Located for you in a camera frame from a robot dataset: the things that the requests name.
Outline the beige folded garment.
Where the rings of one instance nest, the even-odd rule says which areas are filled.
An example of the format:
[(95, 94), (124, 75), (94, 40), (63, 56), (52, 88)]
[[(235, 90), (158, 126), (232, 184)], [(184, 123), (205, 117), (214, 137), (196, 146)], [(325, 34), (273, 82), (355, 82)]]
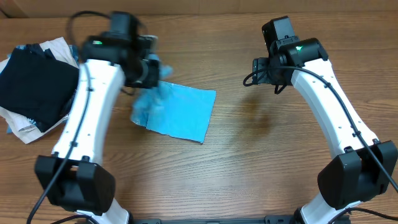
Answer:
[[(42, 42), (39, 44), (40, 48), (45, 52), (50, 50), (56, 60), (65, 62), (73, 67), (78, 67), (78, 56), (73, 51), (73, 46), (68, 45), (63, 37), (54, 40)], [(45, 132), (39, 130), (38, 122), (27, 118), (21, 114), (14, 113), (1, 107), (1, 117), (6, 120), (8, 125), (7, 133), (14, 133), (22, 142), (28, 144), (39, 138), (44, 134), (64, 122), (68, 116), (64, 116), (60, 121), (57, 121), (50, 129)]]

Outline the light blue printed t-shirt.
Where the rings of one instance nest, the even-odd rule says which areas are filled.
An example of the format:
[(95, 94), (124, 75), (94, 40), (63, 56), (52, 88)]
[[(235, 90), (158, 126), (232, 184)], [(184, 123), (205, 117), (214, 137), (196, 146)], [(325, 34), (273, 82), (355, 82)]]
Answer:
[(165, 82), (172, 73), (171, 66), (160, 65), (158, 86), (141, 90), (132, 104), (130, 120), (150, 131), (202, 144), (216, 91)]

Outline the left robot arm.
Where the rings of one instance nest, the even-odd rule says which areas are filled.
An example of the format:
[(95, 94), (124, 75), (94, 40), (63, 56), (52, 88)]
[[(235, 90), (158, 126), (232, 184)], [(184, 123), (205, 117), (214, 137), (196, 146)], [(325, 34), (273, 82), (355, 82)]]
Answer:
[(60, 139), (49, 156), (39, 156), (34, 172), (44, 190), (42, 202), (73, 212), (68, 220), (133, 223), (115, 198), (116, 179), (103, 168), (104, 138), (121, 89), (150, 89), (159, 84), (160, 62), (153, 58), (155, 35), (91, 36), (83, 44), (77, 91)]

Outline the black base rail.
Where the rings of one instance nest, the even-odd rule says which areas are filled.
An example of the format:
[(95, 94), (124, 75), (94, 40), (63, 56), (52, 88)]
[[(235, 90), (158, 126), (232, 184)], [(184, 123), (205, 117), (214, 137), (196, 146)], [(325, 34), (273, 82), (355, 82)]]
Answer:
[(290, 224), (292, 215), (268, 215), (264, 218), (224, 218), (194, 220), (134, 219), (133, 224)]

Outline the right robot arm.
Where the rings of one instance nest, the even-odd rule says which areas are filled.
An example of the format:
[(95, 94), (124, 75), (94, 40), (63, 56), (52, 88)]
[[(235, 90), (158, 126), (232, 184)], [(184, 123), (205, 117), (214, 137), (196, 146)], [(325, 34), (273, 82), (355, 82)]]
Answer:
[(331, 161), (318, 174), (319, 193), (287, 219), (290, 223), (346, 223), (359, 204), (397, 188), (392, 173), (397, 147), (381, 142), (359, 117), (335, 77), (328, 54), (317, 39), (295, 35), (267, 37), (269, 55), (256, 58), (252, 82), (274, 85), (278, 95), (294, 87), (308, 103), (330, 149)]

